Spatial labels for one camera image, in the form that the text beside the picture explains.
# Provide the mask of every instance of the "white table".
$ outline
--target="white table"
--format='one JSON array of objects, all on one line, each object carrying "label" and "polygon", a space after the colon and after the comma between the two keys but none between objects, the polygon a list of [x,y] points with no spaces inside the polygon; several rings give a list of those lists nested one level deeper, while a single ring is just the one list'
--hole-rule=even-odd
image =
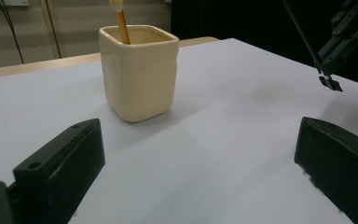
[{"label": "white table", "polygon": [[293,161],[302,117],[358,135],[358,83],[235,39],[180,48],[172,110],[122,121],[100,62],[0,77],[0,180],[72,124],[99,118],[106,165],[70,223],[351,221]]}]

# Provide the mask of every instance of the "table surface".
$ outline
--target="table surface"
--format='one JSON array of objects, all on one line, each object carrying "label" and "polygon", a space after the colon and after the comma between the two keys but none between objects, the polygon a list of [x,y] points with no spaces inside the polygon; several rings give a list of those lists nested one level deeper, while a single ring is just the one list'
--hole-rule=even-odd
[{"label": "table surface", "polygon": [[106,165],[70,223],[351,223],[293,157],[303,117],[358,134],[358,83],[330,91],[313,67],[236,39],[177,60],[172,109],[139,123],[107,104],[98,60],[0,77],[0,180],[99,118]]}]

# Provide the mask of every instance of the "dark background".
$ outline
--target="dark background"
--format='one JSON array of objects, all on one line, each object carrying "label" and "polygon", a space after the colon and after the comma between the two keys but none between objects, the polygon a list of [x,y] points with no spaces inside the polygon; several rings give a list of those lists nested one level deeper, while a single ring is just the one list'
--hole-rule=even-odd
[{"label": "dark background", "polygon": [[[319,50],[330,39],[330,20],[344,1],[298,1],[307,4],[301,15],[309,21],[307,33],[312,45]],[[180,39],[233,37],[313,66],[310,52],[282,0],[172,0],[171,32]],[[358,51],[337,75],[358,82]]]}]

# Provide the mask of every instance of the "ceramic cup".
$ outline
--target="ceramic cup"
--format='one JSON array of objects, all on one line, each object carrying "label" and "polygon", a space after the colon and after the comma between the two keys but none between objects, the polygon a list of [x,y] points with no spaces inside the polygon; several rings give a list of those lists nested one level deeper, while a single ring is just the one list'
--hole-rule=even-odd
[{"label": "ceramic cup", "polygon": [[130,45],[117,26],[100,29],[103,84],[108,104],[128,122],[150,119],[172,106],[179,39],[157,27],[129,25]]}]

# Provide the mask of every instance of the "screw hole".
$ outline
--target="screw hole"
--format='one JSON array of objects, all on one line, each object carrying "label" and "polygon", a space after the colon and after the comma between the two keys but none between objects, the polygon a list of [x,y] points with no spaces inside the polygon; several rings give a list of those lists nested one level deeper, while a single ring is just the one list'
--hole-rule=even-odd
[{"label": "screw hole", "polygon": [[29,169],[31,169],[31,170],[33,170],[33,169],[36,169],[37,167],[39,167],[40,166],[40,162],[33,162],[33,163],[31,163],[29,166],[28,166],[28,168]]}]

